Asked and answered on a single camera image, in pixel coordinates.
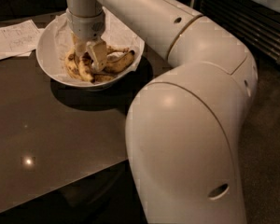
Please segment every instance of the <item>paper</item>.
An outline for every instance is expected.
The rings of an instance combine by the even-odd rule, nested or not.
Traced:
[[[0,28],[0,60],[36,49],[40,34],[31,20]]]

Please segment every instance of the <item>white robotic arm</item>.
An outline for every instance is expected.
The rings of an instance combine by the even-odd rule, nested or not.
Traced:
[[[245,224],[237,144],[257,87],[246,46],[175,0],[67,2],[69,23],[71,14],[95,21],[71,26],[77,36],[99,26],[104,6],[174,68],[137,94],[126,122],[147,221]]]

